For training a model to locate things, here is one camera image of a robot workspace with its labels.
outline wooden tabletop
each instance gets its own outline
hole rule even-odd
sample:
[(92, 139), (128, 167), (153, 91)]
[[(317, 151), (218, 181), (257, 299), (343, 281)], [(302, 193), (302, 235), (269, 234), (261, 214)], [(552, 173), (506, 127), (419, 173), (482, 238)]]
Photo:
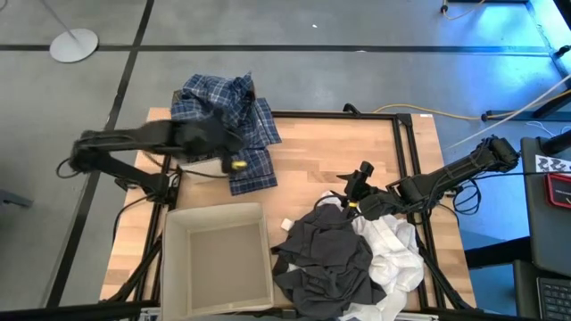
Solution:
[[(149, 120), (168, 119), (170, 110), (152, 108)], [(443, 158), (430, 115), (412, 115), (423, 173), (439, 169)], [(336, 177), (359, 168), (362, 161), (370, 162), (375, 171), (368, 180), (371, 185), (384, 187), (398, 180), (399, 168), (393, 138), (393, 125), (386, 120), (364, 119), (288, 119), (275, 118), (281, 144), (271, 145), (269, 152), (277, 176), (277, 187), (231, 196), (227, 179), (195, 184), (183, 177), (178, 194), (180, 209), (210, 206), (231, 202), (260, 202), (266, 216), (269, 244), (283, 242), (286, 231), (280, 228), (282, 220), (296, 220), (311, 211), (314, 202), (328, 190), (342, 193), (345, 183)], [(404, 128), (401, 130), (403, 145), (408, 146)], [(408, 173), (412, 173), (408, 148), (405, 148)], [(140, 152), (135, 165), (147, 172), (160, 169)], [(125, 203), (143, 196), (142, 191), (127, 193)], [(101, 299), (116, 293), (140, 262), (153, 205), (141, 202), (126, 210), (120, 220), (115, 244), (103, 282)], [(436, 254), (441, 270), (452, 286), (470, 305), (476, 300), (468, 274), (458, 223), (454, 215), (436, 207), (431, 217)], [(153, 266), (150, 276), (154, 276)], [(152, 278), (147, 279), (145, 297), (150, 295)], [(426, 290), (430, 306), (435, 306), (434, 289), (426, 268)], [(275, 288), (277, 307), (291, 306), (281, 291)], [(418, 295), (411, 292), (406, 310), (418, 310)]]

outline blue plaid shirt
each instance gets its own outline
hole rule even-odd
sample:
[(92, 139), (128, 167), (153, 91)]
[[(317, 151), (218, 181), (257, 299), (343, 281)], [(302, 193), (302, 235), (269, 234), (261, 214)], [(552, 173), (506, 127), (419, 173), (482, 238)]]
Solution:
[[(230, 175), (232, 195), (257, 191), (277, 185), (274, 168), (266, 146), (281, 143), (271, 109), (265, 98), (253, 93), (250, 73), (234, 79), (194, 75), (175, 93), (170, 114), (173, 119), (206, 119), (215, 109), (222, 109), (224, 126), (235, 129), (244, 140), (244, 149), (233, 155), (248, 167)], [(214, 157), (191, 161), (201, 161)]]

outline round white base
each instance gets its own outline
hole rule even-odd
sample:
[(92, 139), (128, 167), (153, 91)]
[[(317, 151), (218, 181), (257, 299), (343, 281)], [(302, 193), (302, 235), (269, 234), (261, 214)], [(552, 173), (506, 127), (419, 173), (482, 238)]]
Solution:
[(95, 32), (88, 29), (73, 29), (64, 32), (50, 45), (50, 55), (58, 62), (78, 62), (86, 59), (97, 48), (99, 39)]

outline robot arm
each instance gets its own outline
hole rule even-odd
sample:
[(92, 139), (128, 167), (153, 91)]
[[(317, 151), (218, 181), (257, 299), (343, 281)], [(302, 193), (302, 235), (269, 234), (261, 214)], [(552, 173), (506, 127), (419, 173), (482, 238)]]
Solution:
[(360, 170), (340, 176), (347, 180), (344, 196), (359, 202), (361, 214), (375, 220), (387, 214), (420, 212), (433, 208), (444, 192), (488, 171), (507, 172), (517, 166), (519, 154), (505, 138), (485, 138), (468, 156), (430, 174), (405, 177), (386, 186), (386, 191), (366, 183), (373, 166), (366, 161)]
[(180, 160), (216, 154), (222, 159), (222, 172), (230, 173), (244, 168), (244, 164), (234, 164), (230, 158), (243, 145), (240, 135), (225, 128), (217, 117), (200, 121), (157, 120), (136, 129), (85, 131), (73, 144), (69, 164), (77, 172), (100, 170), (114, 176), (124, 189), (141, 186), (153, 201), (164, 202), (169, 188), (165, 174), (146, 173), (114, 159), (111, 152), (142, 150)]

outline concrete floor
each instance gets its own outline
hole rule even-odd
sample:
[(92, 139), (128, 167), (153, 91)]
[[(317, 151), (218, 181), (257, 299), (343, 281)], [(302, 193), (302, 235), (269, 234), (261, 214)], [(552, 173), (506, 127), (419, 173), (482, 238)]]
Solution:
[[(538, 16), (549, 17), (546, 29), (565, 30), (556, 32), (558, 41), (568, 42), (568, 29), (561, 28), (560, 17), (553, 18), (554, 8), (545, 2), (536, 8)], [(72, 28), (95, 31), (102, 45), (132, 44), (145, 8), (145, 0), (49, 3)], [(522, 4), (485, 4), (458, 21), (444, 20), (440, 4), (161, 0), (154, 4), (143, 44), (544, 46)], [(468, 8), (470, 4), (451, 5), (451, 15)], [(39, 2), (9, 1), (0, 12), (0, 45), (48, 45), (61, 32)], [(47, 52), (0, 52), (0, 188), (35, 201), (28, 210), (0, 208), (0, 309), (44, 304), (85, 183), (83, 176), (57, 178), (55, 166), (82, 130), (103, 127), (127, 57), (128, 52), (97, 52), (83, 62), (60, 64)], [(172, 92), (194, 73), (234, 77), (248, 70), (258, 92), (277, 110), (339, 111), (349, 102), (373, 111), (387, 103), (413, 103), (478, 116), (522, 107), (560, 80), (545, 54), (141, 52), (117, 128), (140, 125), (149, 107), (170, 106)], [(435, 119), (446, 162), (465, 155), (476, 142), (445, 147), (489, 125)], [(545, 125), (559, 131), (566, 124)], [(492, 133), (517, 147), (522, 136), (544, 134), (521, 122)], [(120, 157), (134, 160), (133, 153)], [(466, 248), (528, 235), (522, 178), (494, 178), (480, 187), (484, 202), (479, 213), (460, 217)], [(112, 179), (100, 179), (62, 304), (97, 301), (123, 198)], [(472, 273), (481, 308), (515, 313), (513, 298), (503, 290), (512, 282), (505, 271)], [(499, 299), (485, 286), (498, 280), (508, 283), (495, 289)]]

